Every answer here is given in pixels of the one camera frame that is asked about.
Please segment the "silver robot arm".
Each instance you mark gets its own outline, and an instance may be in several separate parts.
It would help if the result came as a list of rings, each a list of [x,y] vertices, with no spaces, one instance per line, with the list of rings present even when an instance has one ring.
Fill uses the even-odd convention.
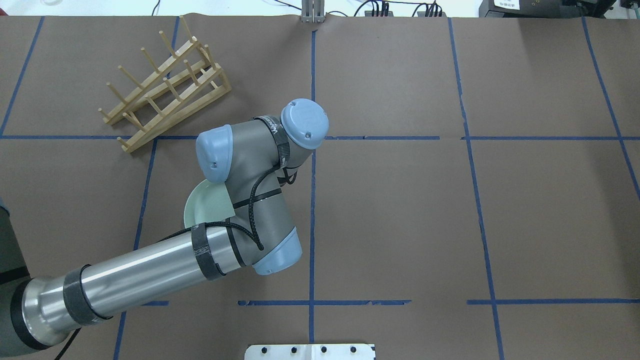
[[[322,144],[330,122],[315,101],[291,100],[279,116],[211,129],[195,143],[207,182],[225,187],[234,214],[185,226],[157,243],[56,278],[32,278],[1,206],[1,356],[70,342],[80,328],[251,266],[266,276],[302,256],[282,194]]]

